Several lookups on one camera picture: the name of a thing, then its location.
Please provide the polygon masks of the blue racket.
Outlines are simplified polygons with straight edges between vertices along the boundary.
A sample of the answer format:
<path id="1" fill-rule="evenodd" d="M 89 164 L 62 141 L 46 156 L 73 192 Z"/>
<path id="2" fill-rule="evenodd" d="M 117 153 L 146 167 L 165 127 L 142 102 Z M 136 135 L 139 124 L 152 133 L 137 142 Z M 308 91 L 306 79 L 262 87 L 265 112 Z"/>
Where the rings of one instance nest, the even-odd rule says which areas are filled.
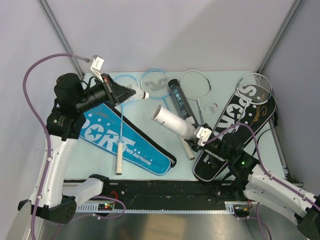
<path id="1" fill-rule="evenodd" d="M 137 88 L 139 87 L 139 83 L 137 79 L 130 74 L 119 75 L 114 80 L 120 85 L 123 85 L 125 87 L 130 87 L 130 88 L 134 86 L 136 86 Z M 119 133 L 119 139 L 117 144 L 117 156 L 116 156 L 116 163 L 115 163 L 115 174 L 118 176 L 123 174 L 123 152 L 124 152 L 123 125 L 124 125 L 124 112 L 125 112 L 126 104 L 127 103 L 125 102 L 120 105 L 121 122 L 120 122 L 120 133 Z"/>
<path id="2" fill-rule="evenodd" d="M 170 111 L 167 98 L 170 97 L 171 92 L 168 90 L 168 82 L 171 77 L 161 69 L 151 69 L 144 72 L 140 78 L 140 85 L 142 90 L 149 93 L 149 97 L 153 100 L 160 100 L 164 108 Z M 192 161 L 195 159 L 191 148 L 181 136 L 177 135 L 182 147 L 187 155 L 187 159 Z"/>

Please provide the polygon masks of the black shuttlecock tube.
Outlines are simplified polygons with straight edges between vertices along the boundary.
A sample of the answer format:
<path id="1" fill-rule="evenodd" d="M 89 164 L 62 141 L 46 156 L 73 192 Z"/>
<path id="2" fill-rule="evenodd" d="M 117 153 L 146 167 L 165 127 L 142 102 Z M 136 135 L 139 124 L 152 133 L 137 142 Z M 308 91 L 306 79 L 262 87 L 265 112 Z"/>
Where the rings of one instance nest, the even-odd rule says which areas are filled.
<path id="1" fill-rule="evenodd" d="M 176 102 L 177 108 L 181 114 L 181 117 L 189 124 L 198 126 L 197 118 L 183 92 L 181 85 L 177 79 L 172 79 L 168 82 L 169 90 L 171 91 L 173 98 Z"/>

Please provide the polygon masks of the blue racket left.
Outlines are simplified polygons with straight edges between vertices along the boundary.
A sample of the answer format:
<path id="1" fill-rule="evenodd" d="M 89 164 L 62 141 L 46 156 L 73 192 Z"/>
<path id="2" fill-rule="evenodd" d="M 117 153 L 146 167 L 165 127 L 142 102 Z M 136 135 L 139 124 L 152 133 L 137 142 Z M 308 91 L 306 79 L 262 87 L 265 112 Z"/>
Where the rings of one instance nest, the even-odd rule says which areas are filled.
<path id="1" fill-rule="evenodd" d="M 130 74 L 119 75 L 114 80 L 120 85 L 123 85 L 125 87 L 130 87 L 130 88 L 134 86 L 136 86 L 137 88 L 139 87 L 139 83 L 137 79 Z M 118 176 L 123 174 L 123 152 L 124 152 L 123 125 L 124 125 L 124 112 L 125 112 L 126 104 L 127 103 L 125 102 L 120 105 L 121 122 L 120 122 L 120 133 L 119 133 L 119 139 L 117 144 L 117 156 L 116 156 L 116 163 L 115 163 L 115 174 Z"/>

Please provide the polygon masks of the clear tube lid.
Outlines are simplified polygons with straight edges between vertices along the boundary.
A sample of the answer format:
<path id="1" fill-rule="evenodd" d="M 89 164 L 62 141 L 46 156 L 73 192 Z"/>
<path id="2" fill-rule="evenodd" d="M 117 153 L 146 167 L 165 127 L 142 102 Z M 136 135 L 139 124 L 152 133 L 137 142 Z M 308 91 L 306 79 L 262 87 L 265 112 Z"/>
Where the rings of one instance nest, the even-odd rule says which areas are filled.
<path id="1" fill-rule="evenodd" d="M 149 113 L 149 112 L 146 112 L 146 113 L 143 114 L 142 119 L 146 123 L 151 123 L 153 121 L 153 115 L 151 113 Z"/>

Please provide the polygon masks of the blue racket right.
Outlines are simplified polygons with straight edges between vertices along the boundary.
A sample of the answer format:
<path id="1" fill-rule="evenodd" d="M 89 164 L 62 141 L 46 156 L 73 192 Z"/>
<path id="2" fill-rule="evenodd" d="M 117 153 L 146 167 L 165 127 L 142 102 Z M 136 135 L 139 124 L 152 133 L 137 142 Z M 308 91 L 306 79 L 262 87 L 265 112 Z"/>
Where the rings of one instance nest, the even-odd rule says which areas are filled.
<path id="1" fill-rule="evenodd" d="M 144 72 L 140 78 L 140 85 L 142 90 L 149 93 L 149 97 L 153 100 L 160 100 L 164 108 L 170 111 L 167 98 L 170 97 L 171 92 L 168 90 L 168 82 L 171 77 L 161 69 L 151 69 Z M 192 161 L 195 159 L 191 148 L 181 136 L 177 135 L 182 147 L 187 155 L 187 159 Z"/>

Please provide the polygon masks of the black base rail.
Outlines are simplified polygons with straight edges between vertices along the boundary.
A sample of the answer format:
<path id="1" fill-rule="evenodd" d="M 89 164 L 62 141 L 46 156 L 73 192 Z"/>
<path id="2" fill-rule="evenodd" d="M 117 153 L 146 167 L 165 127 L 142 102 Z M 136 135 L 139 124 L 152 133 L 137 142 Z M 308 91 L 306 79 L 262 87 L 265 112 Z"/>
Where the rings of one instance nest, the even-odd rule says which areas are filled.
<path id="1" fill-rule="evenodd" d="M 117 197 L 126 211 L 191 212 L 225 210 L 226 202 L 252 203 L 230 183 L 184 180 L 109 180 L 104 197 Z"/>

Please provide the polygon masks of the blue racket bag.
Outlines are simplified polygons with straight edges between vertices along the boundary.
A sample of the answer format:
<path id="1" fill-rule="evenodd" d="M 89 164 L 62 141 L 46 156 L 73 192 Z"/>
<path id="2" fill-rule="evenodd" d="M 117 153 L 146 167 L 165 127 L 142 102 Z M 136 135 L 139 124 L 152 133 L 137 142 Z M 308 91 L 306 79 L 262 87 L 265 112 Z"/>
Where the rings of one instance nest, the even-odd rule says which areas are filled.
<path id="1" fill-rule="evenodd" d="M 92 145 L 117 155 L 121 112 L 101 104 L 84 113 L 79 137 Z M 156 176 L 165 175 L 177 164 L 177 159 L 147 134 L 123 117 L 123 159 Z"/>

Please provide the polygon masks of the left aluminium frame post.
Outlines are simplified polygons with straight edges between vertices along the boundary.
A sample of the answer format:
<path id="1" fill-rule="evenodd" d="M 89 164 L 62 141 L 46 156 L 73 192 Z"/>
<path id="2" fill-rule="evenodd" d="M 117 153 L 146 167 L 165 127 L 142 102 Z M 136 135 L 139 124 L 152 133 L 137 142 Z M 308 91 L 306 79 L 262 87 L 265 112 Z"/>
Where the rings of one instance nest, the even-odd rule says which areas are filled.
<path id="1" fill-rule="evenodd" d="M 63 50 L 67 54 L 73 54 L 73 50 L 47 0 L 37 0 L 43 14 L 45 15 L 48 23 L 50 24 L 53 32 L 55 33 L 60 45 L 62 46 Z M 74 57 L 69 57 L 69 61 L 74 68 L 75 72 L 80 76 L 84 76 L 84 71 L 82 70 L 78 60 Z"/>

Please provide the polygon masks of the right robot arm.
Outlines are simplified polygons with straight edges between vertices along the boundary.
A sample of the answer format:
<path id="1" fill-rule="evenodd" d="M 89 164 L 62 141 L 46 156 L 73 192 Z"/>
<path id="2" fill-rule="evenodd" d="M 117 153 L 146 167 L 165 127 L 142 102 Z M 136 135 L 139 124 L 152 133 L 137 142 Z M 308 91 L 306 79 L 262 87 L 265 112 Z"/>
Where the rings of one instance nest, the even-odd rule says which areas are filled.
<path id="1" fill-rule="evenodd" d="M 235 177 L 232 197 L 258 202 L 286 217 L 306 238 L 320 238 L 320 198 L 266 169 L 255 157 L 244 151 L 243 141 L 234 133 L 200 146 L 196 141 L 188 144 L 194 150 L 204 150 L 228 164 Z"/>

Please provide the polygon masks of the aluminium frame post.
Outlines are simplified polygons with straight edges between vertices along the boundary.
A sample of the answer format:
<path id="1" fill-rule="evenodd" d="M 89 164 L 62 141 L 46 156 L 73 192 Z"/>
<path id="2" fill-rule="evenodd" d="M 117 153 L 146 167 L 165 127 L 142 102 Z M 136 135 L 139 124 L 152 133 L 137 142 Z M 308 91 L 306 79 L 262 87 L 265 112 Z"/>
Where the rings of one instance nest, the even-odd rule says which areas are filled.
<path id="1" fill-rule="evenodd" d="M 63 50 L 67 54 L 73 54 L 73 50 L 47 0 L 37 0 L 43 14 L 45 15 L 48 23 L 50 24 L 53 32 L 55 33 L 60 45 L 62 46 Z M 78 60 L 74 57 L 69 57 L 69 61 L 74 68 L 75 72 L 80 76 L 84 76 L 84 71 L 82 70 Z"/>
<path id="2" fill-rule="evenodd" d="M 282 21 L 278 31 L 276 32 L 275 37 L 273 38 L 271 45 L 269 46 L 266 54 L 264 55 L 261 63 L 259 64 L 256 72 L 261 74 L 266 66 L 269 64 L 272 56 L 276 52 L 277 48 L 280 46 L 285 34 L 289 30 L 290 26 L 294 22 L 296 15 L 299 13 L 301 7 L 305 3 L 305 0 L 294 0 L 290 6 L 287 14 L 285 15 L 284 20 Z"/>

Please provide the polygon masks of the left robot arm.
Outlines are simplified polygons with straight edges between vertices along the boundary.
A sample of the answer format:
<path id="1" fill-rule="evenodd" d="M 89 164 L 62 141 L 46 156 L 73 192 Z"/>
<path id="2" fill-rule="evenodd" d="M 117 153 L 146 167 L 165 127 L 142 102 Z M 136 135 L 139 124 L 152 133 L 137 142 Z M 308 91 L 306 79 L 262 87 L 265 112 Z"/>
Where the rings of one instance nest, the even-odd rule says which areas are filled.
<path id="1" fill-rule="evenodd" d="M 101 104 L 116 107 L 137 92 L 116 83 L 106 73 L 93 86 L 87 83 L 83 88 L 83 83 L 75 73 L 63 74 L 56 80 L 54 106 L 44 125 L 47 144 L 41 166 L 43 172 L 29 199 L 18 204 L 19 210 L 26 203 L 31 204 L 33 223 L 39 217 L 67 224 L 79 205 L 91 198 L 107 199 L 111 194 L 109 178 L 99 174 L 90 175 L 74 192 L 63 193 L 68 161 L 86 122 L 85 112 Z"/>

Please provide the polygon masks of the white shuttlecock tube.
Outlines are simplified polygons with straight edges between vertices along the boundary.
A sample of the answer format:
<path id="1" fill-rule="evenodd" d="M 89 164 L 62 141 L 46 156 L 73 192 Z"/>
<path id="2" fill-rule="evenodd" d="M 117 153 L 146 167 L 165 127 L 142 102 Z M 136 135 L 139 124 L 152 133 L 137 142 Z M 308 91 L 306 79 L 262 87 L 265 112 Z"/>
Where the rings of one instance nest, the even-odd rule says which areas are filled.
<path id="1" fill-rule="evenodd" d="M 158 105 L 151 114 L 151 119 L 185 140 L 195 141 L 196 128 L 175 115 L 165 107 Z"/>

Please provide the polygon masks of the black racket bag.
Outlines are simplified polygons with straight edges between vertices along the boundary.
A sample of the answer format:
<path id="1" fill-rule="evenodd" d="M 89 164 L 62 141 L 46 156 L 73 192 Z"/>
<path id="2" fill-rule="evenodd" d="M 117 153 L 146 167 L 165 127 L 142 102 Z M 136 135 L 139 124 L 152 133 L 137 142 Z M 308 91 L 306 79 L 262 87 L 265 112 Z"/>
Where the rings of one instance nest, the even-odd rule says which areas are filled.
<path id="1" fill-rule="evenodd" d="M 250 104 L 246 106 L 246 102 L 235 92 L 213 128 L 211 137 L 215 137 L 237 122 L 250 126 L 253 132 L 257 134 L 272 117 L 276 106 L 277 103 L 273 95 L 264 104 Z M 209 153 L 202 151 L 193 166 L 193 175 L 200 181 L 211 182 L 227 166 L 228 164 L 225 161 L 221 161 Z"/>

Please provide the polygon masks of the right aluminium frame post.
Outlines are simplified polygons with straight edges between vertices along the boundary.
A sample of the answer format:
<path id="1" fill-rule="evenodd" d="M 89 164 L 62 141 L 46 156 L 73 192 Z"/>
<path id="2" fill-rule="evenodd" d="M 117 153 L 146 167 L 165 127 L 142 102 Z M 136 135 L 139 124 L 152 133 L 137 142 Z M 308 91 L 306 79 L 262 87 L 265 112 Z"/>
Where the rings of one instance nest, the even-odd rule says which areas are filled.
<path id="1" fill-rule="evenodd" d="M 299 13 L 301 7 L 305 3 L 305 0 L 294 0 L 290 6 L 287 14 L 285 15 L 284 20 L 282 21 L 278 31 L 276 32 L 275 37 L 273 38 L 271 45 L 269 46 L 266 54 L 264 55 L 261 63 L 259 64 L 256 72 L 261 74 L 266 66 L 269 64 L 272 56 L 276 52 L 277 48 L 280 46 L 285 34 L 289 30 L 290 26 L 294 22 L 296 15 Z"/>

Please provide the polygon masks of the white racket on black bag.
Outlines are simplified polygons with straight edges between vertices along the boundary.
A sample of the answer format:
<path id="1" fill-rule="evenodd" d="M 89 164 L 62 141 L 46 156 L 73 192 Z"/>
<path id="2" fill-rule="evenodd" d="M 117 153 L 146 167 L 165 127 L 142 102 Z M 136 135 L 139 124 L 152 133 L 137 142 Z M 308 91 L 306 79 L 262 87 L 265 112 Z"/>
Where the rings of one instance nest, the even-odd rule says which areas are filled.
<path id="1" fill-rule="evenodd" d="M 272 96 L 272 90 L 269 79 L 259 73 L 245 75 L 235 87 L 235 92 L 246 102 L 246 107 L 266 103 Z"/>

